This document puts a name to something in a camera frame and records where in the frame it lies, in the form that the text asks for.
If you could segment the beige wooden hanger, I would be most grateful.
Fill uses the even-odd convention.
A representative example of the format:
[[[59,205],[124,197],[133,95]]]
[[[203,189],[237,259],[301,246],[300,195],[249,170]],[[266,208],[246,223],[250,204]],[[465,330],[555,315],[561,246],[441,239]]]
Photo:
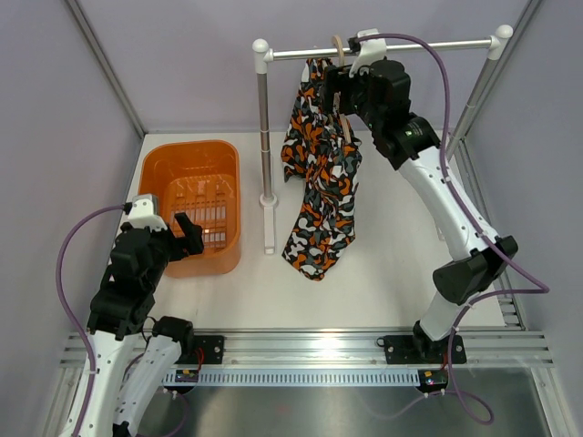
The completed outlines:
[[[342,69],[345,66],[345,54],[343,52],[343,42],[338,35],[332,36],[332,45],[337,51],[338,65]],[[328,115],[329,121],[332,122],[333,111],[336,111],[338,120],[343,129],[343,137],[347,143],[352,142],[350,127],[347,118],[340,110],[340,92],[333,90],[332,74],[335,72],[333,65],[329,65],[324,73],[324,82],[322,87],[322,109]]]

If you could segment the orange camouflage shorts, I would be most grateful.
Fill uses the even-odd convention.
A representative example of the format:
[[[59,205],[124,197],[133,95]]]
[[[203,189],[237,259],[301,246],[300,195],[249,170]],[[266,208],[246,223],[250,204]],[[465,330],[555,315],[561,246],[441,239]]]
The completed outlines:
[[[355,239],[361,141],[347,143],[336,111],[322,111],[320,90],[328,58],[305,62],[281,148],[285,181],[304,183],[302,205],[282,257],[307,279],[320,281]]]

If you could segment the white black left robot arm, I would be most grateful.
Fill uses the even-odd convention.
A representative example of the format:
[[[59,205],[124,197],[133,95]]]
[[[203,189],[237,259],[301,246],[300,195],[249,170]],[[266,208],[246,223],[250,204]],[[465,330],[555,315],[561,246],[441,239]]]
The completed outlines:
[[[87,358],[62,435],[136,435],[169,367],[194,356],[191,322],[165,316],[154,324],[137,366],[126,371],[168,264],[204,250],[201,227],[184,213],[175,220],[179,237],[157,215],[144,224],[134,219],[122,224],[87,325],[76,326]]]

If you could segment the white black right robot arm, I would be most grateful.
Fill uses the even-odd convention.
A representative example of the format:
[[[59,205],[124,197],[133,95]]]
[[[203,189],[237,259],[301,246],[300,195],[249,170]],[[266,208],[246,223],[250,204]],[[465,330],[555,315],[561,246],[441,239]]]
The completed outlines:
[[[463,192],[441,158],[434,129],[411,111],[410,87],[411,78],[397,61],[375,61],[356,73],[328,66],[322,104],[368,126],[377,151],[415,190],[444,235],[452,259],[434,271],[436,293],[411,336],[416,357],[437,363],[462,308],[499,278],[518,245],[511,236],[499,236]]]

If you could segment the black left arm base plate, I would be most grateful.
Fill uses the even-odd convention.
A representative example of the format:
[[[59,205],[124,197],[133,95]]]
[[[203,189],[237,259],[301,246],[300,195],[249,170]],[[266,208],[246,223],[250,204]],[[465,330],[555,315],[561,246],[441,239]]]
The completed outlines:
[[[194,335],[187,341],[186,349],[181,353],[177,364],[219,365],[224,355],[225,337],[222,335]]]

